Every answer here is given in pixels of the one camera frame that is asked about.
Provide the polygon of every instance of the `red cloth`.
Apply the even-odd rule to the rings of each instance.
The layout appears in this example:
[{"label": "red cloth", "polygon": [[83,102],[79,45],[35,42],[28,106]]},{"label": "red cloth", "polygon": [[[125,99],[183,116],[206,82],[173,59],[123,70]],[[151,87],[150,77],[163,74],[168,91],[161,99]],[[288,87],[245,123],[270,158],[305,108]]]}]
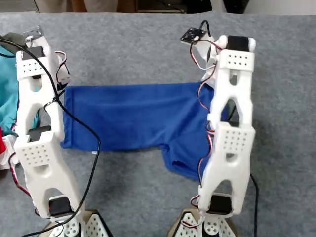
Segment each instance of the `red cloth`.
[{"label": "red cloth", "polygon": [[4,142],[2,140],[2,131],[1,131],[1,127],[0,127],[0,154],[4,151],[5,151],[5,145],[4,145]]}]

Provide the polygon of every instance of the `white plastic part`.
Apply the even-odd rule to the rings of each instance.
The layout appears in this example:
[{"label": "white plastic part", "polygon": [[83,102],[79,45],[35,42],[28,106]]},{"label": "white plastic part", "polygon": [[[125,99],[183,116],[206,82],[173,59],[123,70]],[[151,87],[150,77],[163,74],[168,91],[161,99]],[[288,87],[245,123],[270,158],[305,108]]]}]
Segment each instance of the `white plastic part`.
[{"label": "white plastic part", "polygon": [[202,187],[198,189],[200,210],[209,210],[215,189],[222,181],[229,180],[232,186],[232,214],[240,214],[250,176],[254,135],[255,130],[250,125],[231,127],[227,122],[218,123],[211,159],[203,173]]},{"label": "white plastic part", "polygon": [[[56,87],[56,72],[59,67],[58,57],[50,47],[44,47],[45,57],[39,58],[52,75]],[[16,133],[24,136],[31,129],[36,112],[55,97],[52,84],[46,72],[34,60],[22,60],[23,52],[16,54],[17,78],[19,80],[19,108],[17,111]],[[40,79],[32,76],[41,75]],[[57,102],[46,107],[51,118],[51,130],[59,141],[64,139],[64,125],[62,109]]]},{"label": "white plastic part", "polygon": [[[196,225],[197,222],[191,213],[186,213],[181,219],[191,225]],[[205,221],[197,228],[187,228],[180,222],[178,228],[175,230],[174,237],[201,237],[202,228],[208,235],[215,237],[236,237],[233,230],[228,225],[223,217],[217,217],[211,214],[205,216]]]},{"label": "white plastic part", "polygon": [[70,222],[64,225],[64,234],[67,237],[76,237],[80,231],[80,226],[76,218],[70,220]]},{"label": "white plastic part", "polygon": [[[221,51],[216,69],[215,93],[211,102],[211,113],[207,115],[212,128],[220,121],[227,101],[233,99],[239,113],[240,124],[252,124],[251,81],[254,68],[254,53],[234,50]],[[237,84],[230,78],[237,75]]]},{"label": "white plastic part", "polygon": [[100,217],[93,214],[85,226],[84,237],[109,237]]},{"label": "white plastic part", "polygon": [[[215,43],[221,48],[226,48],[228,38],[221,36]],[[212,75],[207,84],[214,88],[214,97],[207,120],[215,130],[215,136],[211,158],[203,173],[202,187],[199,186],[198,189],[199,210],[206,214],[214,191],[221,182],[229,180],[232,186],[231,194],[221,194],[232,199],[232,212],[226,216],[212,215],[213,217],[240,214],[249,181],[250,153],[255,135],[252,127],[251,102],[255,39],[248,38],[248,46],[249,52],[223,49],[217,55],[214,46],[207,48],[206,44],[195,45],[203,59],[210,49],[210,58],[217,61],[214,73],[213,68],[209,69],[201,79],[205,80]],[[233,76],[237,77],[236,84],[230,82]],[[236,104],[239,127],[231,127],[229,123],[220,121],[221,113],[229,99],[233,99]]]},{"label": "white plastic part", "polygon": [[[0,154],[0,170],[9,169],[9,157],[14,153],[13,145],[15,143],[16,137],[14,135],[6,135],[2,137],[2,140],[5,145],[5,151]],[[17,155],[14,155],[11,159],[13,164],[19,163]]]},{"label": "white plastic part", "polygon": [[[182,220],[191,225],[197,225],[197,222],[191,213],[185,213]],[[179,226],[177,230],[175,231],[175,235],[174,235],[174,237],[197,237],[197,236],[198,236],[198,228],[185,227],[184,225],[181,224],[181,222],[179,223]]]},{"label": "white plastic part", "polygon": [[43,132],[39,141],[29,142],[29,135],[19,136],[14,148],[23,166],[26,187],[42,218],[49,217],[47,191],[58,189],[70,201],[73,210],[80,202],[80,193],[72,171],[61,154],[53,131]]}]

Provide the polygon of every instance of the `blue cloth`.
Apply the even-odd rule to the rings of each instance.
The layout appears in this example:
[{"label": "blue cloth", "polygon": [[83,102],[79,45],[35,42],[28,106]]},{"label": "blue cloth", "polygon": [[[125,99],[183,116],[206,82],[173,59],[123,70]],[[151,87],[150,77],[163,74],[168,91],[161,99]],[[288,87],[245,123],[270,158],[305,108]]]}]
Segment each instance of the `blue cloth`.
[{"label": "blue cloth", "polygon": [[[0,53],[13,55],[1,46]],[[16,122],[19,84],[17,81],[15,63],[15,58],[0,56],[0,127],[3,136],[13,133],[12,128]],[[38,120],[39,116],[36,114],[32,128],[36,127]]]},{"label": "blue cloth", "polygon": [[[198,101],[198,86],[71,86],[66,88],[65,106],[98,133],[101,150],[158,146],[169,170],[197,180],[198,160],[208,152],[207,110]],[[204,87],[202,101],[210,105],[212,97],[213,89]],[[96,150],[93,135],[66,114],[64,125],[64,148]]]}]

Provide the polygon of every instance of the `black cable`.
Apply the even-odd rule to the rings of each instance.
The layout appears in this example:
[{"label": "black cable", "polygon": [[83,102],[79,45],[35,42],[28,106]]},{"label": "black cable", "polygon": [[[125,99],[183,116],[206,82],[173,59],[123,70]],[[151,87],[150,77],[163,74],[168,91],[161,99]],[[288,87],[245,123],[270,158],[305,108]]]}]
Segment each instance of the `black cable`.
[{"label": "black cable", "polygon": [[185,12],[177,7],[175,7],[173,4],[168,4],[168,3],[165,3],[164,1],[162,0],[156,0],[157,2],[160,2],[161,4],[165,5],[166,7],[169,7],[171,9],[174,9],[174,10],[177,10],[179,12],[181,12],[182,14],[184,14]]},{"label": "black cable", "polygon": [[229,114],[229,116],[228,116],[227,121],[229,121],[229,120],[231,120],[231,119],[232,119],[232,117],[233,117],[233,115],[234,115],[235,110],[236,110],[236,105],[234,105],[234,107],[233,107],[233,109],[232,109],[231,113],[230,113],[230,114]]},{"label": "black cable", "polygon": [[52,227],[49,227],[45,230],[42,230],[42,231],[37,231],[37,232],[33,232],[33,233],[29,233],[29,234],[26,234],[26,235],[23,235],[22,237],[29,237],[29,236],[34,236],[34,235],[40,235],[42,233],[45,233],[45,232],[48,232],[48,231],[51,231],[53,230],[54,228],[58,227],[58,226],[61,226],[63,224],[66,224],[68,222],[70,222],[75,216],[76,214],[79,212],[79,210],[81,209],[85,199],[86,199],[86,196],[89,192],[89,189],[90,189],[90,185],[91,185],[91,181],[92,181],[92,178],[93,178],[93,174],[94,174],[94,171],[95,171],[95,168],[96,168],[96,165],[97,165],[97,161],[98,161],[98,158],[99,158],[99,153],[100,153],[100,147],[101,147],[101,140],[98,136],[98,134],[96,134],[92,128],[90,128],[88,125],[86,125],[84,122],[80,121],[78,118],[76,118],[74,115],[72,115],[61,103],[61,101],[59,100],[59,95],[58,95],[58,92],[57,92],[57,89],[55,87],[55,84],[54,84],[54,80],[53,80],[53,77],[51,76],[51,74],[49,73],[48,69],[44,66],[44,64],[34,55],[32,54],[29,50],[23,48],[22,46],[14,43],[14,42],[11,42],[9,40],[6,40],[6,39],[0,39],[0,42],[2,43],[7,43],[9,45],[12,45],[12,46],[15,46],[17,47],[18,49],[26,52],[27,54],[29,54],[43,69],[44,71],[47,73],[49,79],[50,79],[50,82],[51,82],[51,85],[53,87],[53,90],[54,90],[54,94],[55,94],[55,97],[53,98],[53,101],[54,102],[57,102],[59,104],[59,106],[62,108],[63,111],[65,111],[65,113],[70,116],[73,120],[75,120],[77,123],[79,123],[80,125],[82,125],[83,127],[85,127],[89,132],[91,132],[93,134],[93,136],[97,139],[98,141],[98,148],[97,148],[97,154],[95,155],[95,159],[94,159],[94,162],[93,162],[93,165],[92,165],[92,170],[91,170],[91,173],[90,173],[90,177],[89,177],[89,180],[88,180],[88,183],[87,183],[87,186],[86,186],[86,189],[84,191],[84,194],[82,196],[82,199],[79,203],[79,206],[78,208],[74,211],[74,213],[66,220],[64,221],[63,223],[59,223],[59,224],[56,224]]},{"label": "black cable", "polygon": [[255,186],[256,189],[256,200],[255,200],[255,214],[254,214],[254,223],[253,223],[253,236],[257,237],[257,223],[258,223],[258,202],[259,202],[259,186],[253,177],[252,174],[250,174],[250,178]]},{"label": "black cable", "polygon": [[33,0],[33,2],[34,2],[34,5],[35,5],[35,7],[36,7],[36,10],[40,13],[40,9],[39,9],[38,4],[36,3],[36,0]]},{"label": "black cable", "polygon": [[5,58],[15,58],[15,55],[5,55],[3,53],[0,53],[0,56],[5,57]]},{"label": "black cable", "polygon": [[199,30],[202,30],[203,25],[206,24],[208,36],[211,37],[211,31],[209,30],[209,23],[207,20],[203,20],[199,26]]}]

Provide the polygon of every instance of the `hole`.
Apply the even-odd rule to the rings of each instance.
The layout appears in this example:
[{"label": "hole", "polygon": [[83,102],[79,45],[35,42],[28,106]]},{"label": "hole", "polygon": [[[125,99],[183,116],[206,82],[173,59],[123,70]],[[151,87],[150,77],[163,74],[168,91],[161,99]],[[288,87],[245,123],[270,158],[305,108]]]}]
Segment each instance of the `hole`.
[{"label": "hole", "polygon": [[235,162],[237,159],[238,155],[234,153],[226,153],[226,162],[232,163]]},{"label": "hole", "polygon": [[232,75],[231,78],[229,79],[229,83],[230,83],[231,85],[237,85],[237,81],[238,81],[237,75]]}]

